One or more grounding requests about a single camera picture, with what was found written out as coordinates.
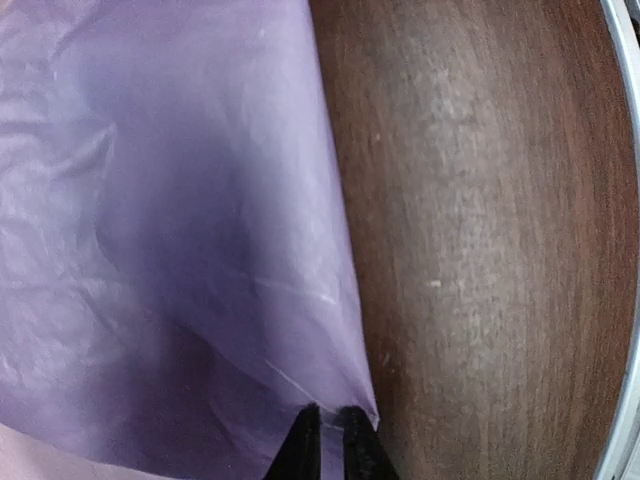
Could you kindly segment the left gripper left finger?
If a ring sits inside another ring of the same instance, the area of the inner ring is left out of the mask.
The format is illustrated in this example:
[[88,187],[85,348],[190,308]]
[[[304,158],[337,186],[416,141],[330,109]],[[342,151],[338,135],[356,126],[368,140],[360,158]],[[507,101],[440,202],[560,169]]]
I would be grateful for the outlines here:
[[267,480],[320,479],[320,411],[305,406],[296,416],[267,471]]

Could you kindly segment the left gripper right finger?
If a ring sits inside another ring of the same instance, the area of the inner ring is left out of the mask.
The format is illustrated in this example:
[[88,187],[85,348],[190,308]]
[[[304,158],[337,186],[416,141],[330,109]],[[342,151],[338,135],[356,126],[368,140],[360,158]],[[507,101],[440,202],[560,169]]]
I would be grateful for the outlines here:
[[344,478],[346,480],[399,480],[366,412],[358,406],[340,412],[343,421]]

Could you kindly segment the purple pink wrapping paper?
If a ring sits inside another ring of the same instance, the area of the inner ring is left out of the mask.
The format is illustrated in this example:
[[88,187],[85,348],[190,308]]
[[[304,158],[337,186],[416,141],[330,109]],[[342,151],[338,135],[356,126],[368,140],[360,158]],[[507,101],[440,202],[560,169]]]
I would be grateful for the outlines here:
[[1,421],[98,462],[263,477],[378,415],[305,1],[1,6]]

